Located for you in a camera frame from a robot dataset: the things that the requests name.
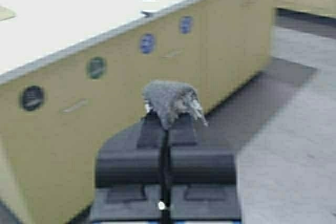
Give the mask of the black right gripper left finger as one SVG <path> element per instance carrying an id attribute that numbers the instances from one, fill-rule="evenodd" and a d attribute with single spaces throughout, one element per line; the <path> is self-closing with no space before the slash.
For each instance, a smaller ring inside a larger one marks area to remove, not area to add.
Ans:
<path id="1" fill-rule="evenodd" d="M 165 133 L 156 113 L 109 138 L 96 158 L 90 223 L 159 223 L 160 152 Z"/>

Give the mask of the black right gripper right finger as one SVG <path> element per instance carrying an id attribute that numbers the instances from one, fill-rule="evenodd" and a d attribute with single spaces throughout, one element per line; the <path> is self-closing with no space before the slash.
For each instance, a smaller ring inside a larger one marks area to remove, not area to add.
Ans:
<path id="1" fill-rule="evenodd" d="M 183 114 L 169 130 L 173 223 L 241 223 L 235 156 L 198 139 Z"/>

